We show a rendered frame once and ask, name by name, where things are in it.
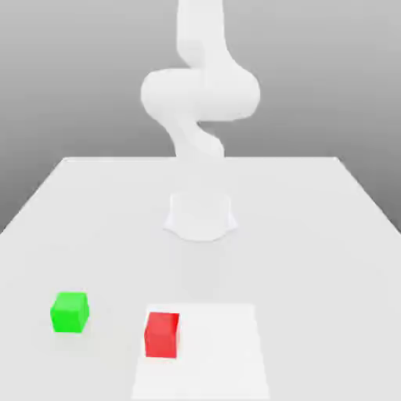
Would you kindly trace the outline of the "small red cube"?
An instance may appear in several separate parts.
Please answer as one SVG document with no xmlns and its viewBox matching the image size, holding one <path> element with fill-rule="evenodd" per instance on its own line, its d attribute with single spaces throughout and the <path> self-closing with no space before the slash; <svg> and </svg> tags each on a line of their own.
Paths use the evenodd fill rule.
<svg viewBox="0 0 401 401">
<path fill-rule="evenodd" d="M 175 359 L 179 341 L 178 313 L 150 312 L 144 331 L 146 357 Z"/>
</svg>

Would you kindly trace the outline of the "small green cube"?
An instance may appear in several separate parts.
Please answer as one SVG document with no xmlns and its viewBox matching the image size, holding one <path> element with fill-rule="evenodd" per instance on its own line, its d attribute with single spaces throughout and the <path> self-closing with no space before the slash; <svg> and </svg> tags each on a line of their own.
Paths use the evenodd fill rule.
<svg viewBox="0 0 401 401">
<path fill-rule="evenodd" d="M 89 318 L 89 300 L 85 292 L 62 291 L 50 309 L 55 332 L 81 333 Z"/>
</svg>

